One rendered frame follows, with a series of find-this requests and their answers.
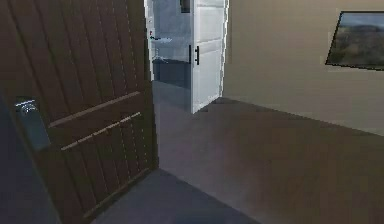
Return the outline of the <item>dark brown wooden door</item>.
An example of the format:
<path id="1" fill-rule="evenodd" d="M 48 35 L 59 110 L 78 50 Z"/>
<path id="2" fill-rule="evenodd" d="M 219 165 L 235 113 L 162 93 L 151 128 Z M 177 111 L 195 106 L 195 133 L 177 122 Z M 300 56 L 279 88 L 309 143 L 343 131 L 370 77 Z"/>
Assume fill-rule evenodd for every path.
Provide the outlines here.
<path id="1" fill-rule="evenodd" d="M 159 166 L 144 0 L 0 0 L 0 94 L 60 224 L 91 224 Z M 14 104 L 37 101 L 34 151 Z"/>

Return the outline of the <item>white panelled door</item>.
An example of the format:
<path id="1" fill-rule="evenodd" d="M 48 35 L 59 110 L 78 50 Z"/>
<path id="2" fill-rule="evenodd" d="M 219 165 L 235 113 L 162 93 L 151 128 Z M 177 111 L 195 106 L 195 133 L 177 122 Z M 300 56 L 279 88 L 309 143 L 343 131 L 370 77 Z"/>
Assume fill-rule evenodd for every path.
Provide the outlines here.
<path id="1" fill-rule="evenodd" d="M 222 95 L 226 0 L 192 0 L 191 113 Z M 200 64 L 195 48 L 200 48 Z"/>

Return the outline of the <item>framed landscape picture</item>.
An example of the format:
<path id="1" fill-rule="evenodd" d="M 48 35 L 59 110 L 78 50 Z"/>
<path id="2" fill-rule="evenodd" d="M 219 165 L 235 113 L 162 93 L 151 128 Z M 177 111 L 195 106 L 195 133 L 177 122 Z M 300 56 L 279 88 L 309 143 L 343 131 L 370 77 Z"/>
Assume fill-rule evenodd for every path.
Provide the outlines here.
<path id="1" fill-rule="evenodd" d="M 384 72 L 384 10 L 342 10 L 325 64 Z"/>

